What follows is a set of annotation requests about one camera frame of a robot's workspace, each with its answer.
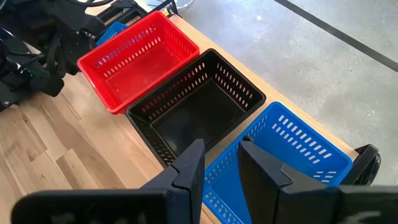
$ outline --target wood grain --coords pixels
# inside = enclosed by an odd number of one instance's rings
[[[97,14],[103,9],[90,10]],[[352,159],[357,156],[347,144],[183,19],[173,16],[171,20],[201,51],[216,49],[267,95],[261,108],[206,155],[207,164],[273,101],[282,102]],[[127,119],[109,114],[80,73],[65,77],[65,88],[56,98],[38,93],[0,113],[1,223],[9,223],[16,200],[31,192],[133,189],[161,170]],[[204,205],[201,222],[219,223]]]

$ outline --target black floor stripe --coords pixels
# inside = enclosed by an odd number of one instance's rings
[[[380,54],[379,52],[373,50],[372,48],[362,44],[361,42],[357,41],[356,39],[350,37],[349,35],[343,33],[342,31],[332,27],[331,25],[323,22],[322,20],[318,19],[317,17],[313,16],[312,14],[304,11],[302,8],[296,6],[295,4],[287,1],[287,0],[274,0],[275,2],[285,6],[287,9],[291,10],[292,12],[298,14],[299,16],[303,17],[304,19],[312,22],[319,28],[327,31],[331,35],[339,38],[340,40],[346,42],[350,46],[358,49],[362,53],[366,54],[367,56],[373,58],[374,60],[382,63],[383,65],[391,68],[393,71],[398,72],[398,63],[387,58],[386,56]]]

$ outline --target concrete floor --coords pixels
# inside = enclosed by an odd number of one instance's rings
[[[395,0],[292,2],[398,61]],[[378,147],[374,183],[398,184],[396,72],[272,0],[195,0],[182,17],[350,146]]]

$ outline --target plastic basket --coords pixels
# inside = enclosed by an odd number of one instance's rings
[[[197,55],[199,48],[155,11],[83,56],[78,66],[117,114]]]
[[[329,186],[338,185],[352,160],[278,102],[271,103],[205,171],[203,201],[223,223],[251,223],[236,157],[239,141],[254,144]]]
[[[266,97],[213,49],[127,109],[126,115],[163,166],[195,139],[208,151]]]
[[[99,40],[97,41],[97,46],[112,39],[113,37],[118,35],[120,32],[125,30],[126,28],[127,28],[127,25],[125,25],[121,22],[112,23],[112,25],[109,26],[109,28],[105,31],[105,33],[102,35],[102,37],[99,38]]]

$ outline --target blue plastic basket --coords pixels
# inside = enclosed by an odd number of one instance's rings
[[[222,223],[251,223],[238,171],[244,136],[294,169],[329,186],[338,185],[352,160],[278,102],[271,103],[205,171],[203,201]]]
[[[105,43],[106,41],[112,39],[114,36],[118,35],[124,29],[127,28],[127,25],[121,22],[114,22],[109,28],[105,31],[101,38],[97,41],[97,46]]]

